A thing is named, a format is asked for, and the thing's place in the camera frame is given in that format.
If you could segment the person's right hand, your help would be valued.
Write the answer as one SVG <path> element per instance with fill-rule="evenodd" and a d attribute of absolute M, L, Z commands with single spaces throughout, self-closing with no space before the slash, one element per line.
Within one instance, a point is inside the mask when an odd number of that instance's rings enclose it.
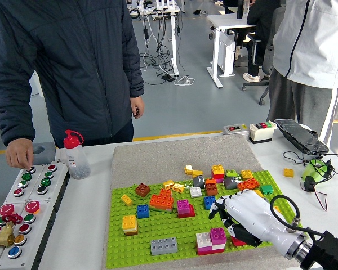
<path fill-rule="evenodd" d="M 6 148 L 7 164 L 13 168 L 30 170 L 33 166 L 33 144 L 30 139 L 18 138 Z"/>

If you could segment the person's left hand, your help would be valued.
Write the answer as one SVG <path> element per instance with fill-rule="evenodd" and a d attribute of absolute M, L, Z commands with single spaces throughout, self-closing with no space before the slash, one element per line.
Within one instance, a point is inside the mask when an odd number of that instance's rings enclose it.
<path fill-rule="evenodd" d="M 131 97 L 130 104 L 132 109 L 132 115 L 135 119 L 143 116 L 145 110 L 145 104 L 141 96 Z"/>

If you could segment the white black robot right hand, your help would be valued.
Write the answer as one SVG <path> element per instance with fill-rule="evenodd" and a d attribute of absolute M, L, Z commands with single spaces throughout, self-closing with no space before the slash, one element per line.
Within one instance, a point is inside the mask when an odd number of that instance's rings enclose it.
<path fill-rule="evenodd" d="M 270 211 L 270 204 L 253 190 L 221 196 L 212 203 L 208 218 L 213 219 L 216 213 L 231 236 L 254 247 L 271 242 L 289 260 L 305 240 L 298 231 L 289 233 L 274 214 L 281 220 L 284 216 L 277 210 Z"/>

